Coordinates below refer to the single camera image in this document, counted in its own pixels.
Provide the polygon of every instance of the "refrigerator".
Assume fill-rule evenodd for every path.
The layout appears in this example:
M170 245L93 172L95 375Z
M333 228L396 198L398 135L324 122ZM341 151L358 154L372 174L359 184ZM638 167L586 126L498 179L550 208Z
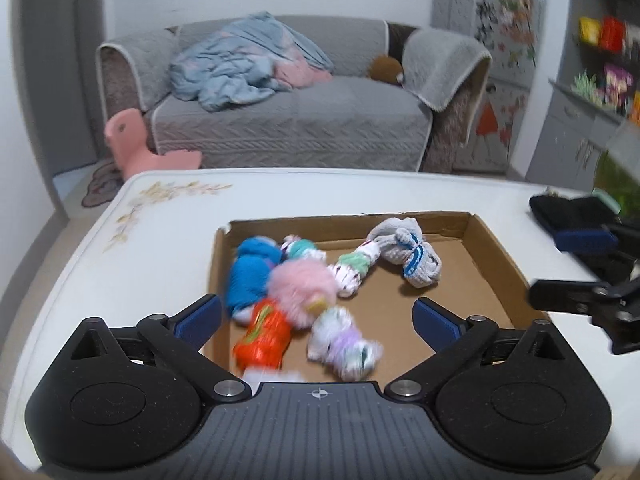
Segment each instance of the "refrigerator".
M433 0L433 27L476 38L494 58L456 170L507 170L536 73L545 7L546 0Z

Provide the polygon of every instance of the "pink toy chair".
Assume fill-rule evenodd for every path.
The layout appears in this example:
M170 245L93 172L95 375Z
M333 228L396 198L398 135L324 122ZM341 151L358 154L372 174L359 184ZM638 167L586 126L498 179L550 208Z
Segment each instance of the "pink toy chair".
M137 108L115 114L104 127L104 137L124 180L149 170L197 170L202 153L179 150L156 155L146 146L148 131Z

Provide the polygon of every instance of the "blue gripper pad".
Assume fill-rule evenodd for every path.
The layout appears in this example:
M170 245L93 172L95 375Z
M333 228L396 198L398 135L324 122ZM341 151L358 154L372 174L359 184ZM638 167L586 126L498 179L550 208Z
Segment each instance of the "blue gripper pad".
M222 304L207 294L171 318L174 335L195 350L200 350L222 323Z
M618 239L604 229L580 229L557 232L554 243L563 253L607 254L616 250Z
M436 353L466 332L464 319L429 298L420 298L415 301L412 320L416 333Z

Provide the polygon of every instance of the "cardboard box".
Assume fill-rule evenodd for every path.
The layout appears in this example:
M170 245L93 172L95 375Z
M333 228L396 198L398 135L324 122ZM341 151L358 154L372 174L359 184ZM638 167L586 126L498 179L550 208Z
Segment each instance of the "cardboard box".
M482 314L502 328L528 328L545 314L526 301L528 283L504 248L477 216L460 212L419 212L324 218L284 218L231 223L228 233L216 234L209 290L225 297L228 270L238 245L251 236L282 240L297 234L313 240L327 251L329 263L356 248L369 231L386 218L416 218L425 238L442 259L442 278L437 286L417 290L401 274L400 266L382 259L369 272L357 295L338 298L355 316L365 338L381 342L384 355L370 380L381 388L430 357L433 351L415 333L412 307L427 296L463 319ZM204 354L235 375L231 349L246 329L228 320L204 348ZM287 350L283 369L297 370L309 381L335 381L322 365L306 360L307 332L296 334Z
M593 480L640 480L640 466L612 467L600 471Z

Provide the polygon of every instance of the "yellow package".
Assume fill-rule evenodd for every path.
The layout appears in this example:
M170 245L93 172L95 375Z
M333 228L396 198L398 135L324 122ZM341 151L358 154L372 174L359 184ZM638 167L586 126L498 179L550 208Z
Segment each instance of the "yellow package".
M580 40L598 46L600 43L600 31L602 25L598 20L593 18L580 18Z

